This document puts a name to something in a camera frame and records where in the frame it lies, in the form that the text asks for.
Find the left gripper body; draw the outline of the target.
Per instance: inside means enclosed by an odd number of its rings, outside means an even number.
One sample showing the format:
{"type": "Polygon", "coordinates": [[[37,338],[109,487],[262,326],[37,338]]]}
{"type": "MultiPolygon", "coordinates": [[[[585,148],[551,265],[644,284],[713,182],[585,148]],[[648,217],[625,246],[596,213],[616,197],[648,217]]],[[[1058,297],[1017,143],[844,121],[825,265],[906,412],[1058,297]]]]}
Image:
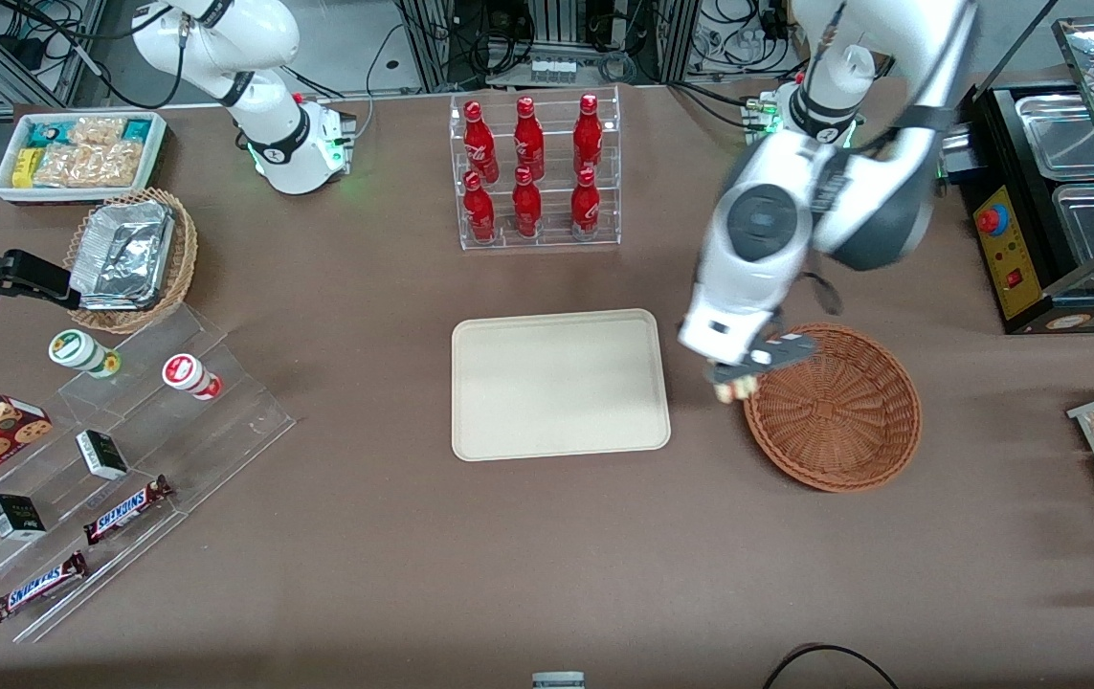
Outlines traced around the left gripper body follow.
{"type": "Polygon", "coordinates": [[[780,304],[789,291],[787,282],[775,283],[761,296],[740,288],[726,293],[721,288],[717,280],[694,279],[679,332],[680,343],[705,358],[707,376],[709,362],[740,365],[757,336],[773,339],[769,331],[778,324],[780,304]]]}

